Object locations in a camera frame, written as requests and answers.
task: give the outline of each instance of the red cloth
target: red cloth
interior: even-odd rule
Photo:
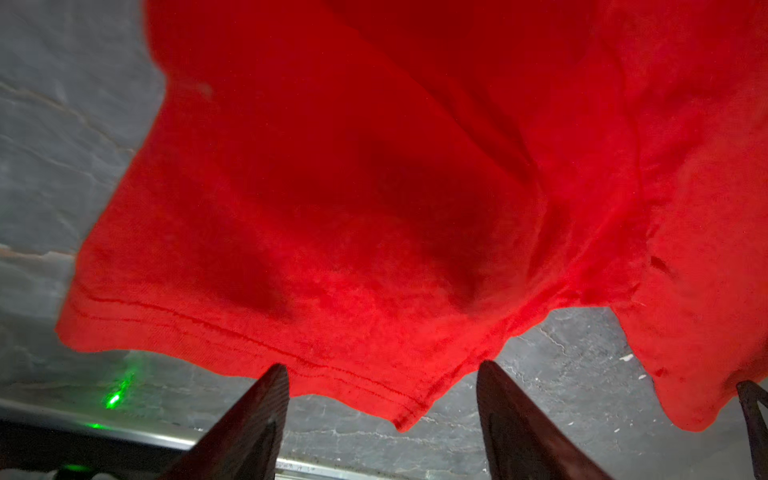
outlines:
[[[411,427],[554,308],[670,418],[768,374],[765,2],[149,0],[168,85],[57,330]]]

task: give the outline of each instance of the red garment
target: red garment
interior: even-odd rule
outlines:
[[[149,0],[167,80],[57,330],[410,428],[612,305],[699,430],[768,374],[765,2]]]

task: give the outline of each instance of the gray marble surface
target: gray marble surface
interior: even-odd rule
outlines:
[[[141,146],[164,91],[138,0],[0,2],[0,397],[207,429],[253,380],[144,352],[77,354],[53,333],[74,255]],[[670,424],[606,309],[559,310],[498,362],[617,479],[750,478],[732,402],[701,434]],[[470,375],[413,429],[331,399],[291,401],[283,456],[406,478],[488,477]]]

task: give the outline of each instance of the red fabric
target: red fabric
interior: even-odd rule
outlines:
[[[167,94],[58,334],[403,431],[554,308],[705,428],[768,374],[765,2],[149,0]]]

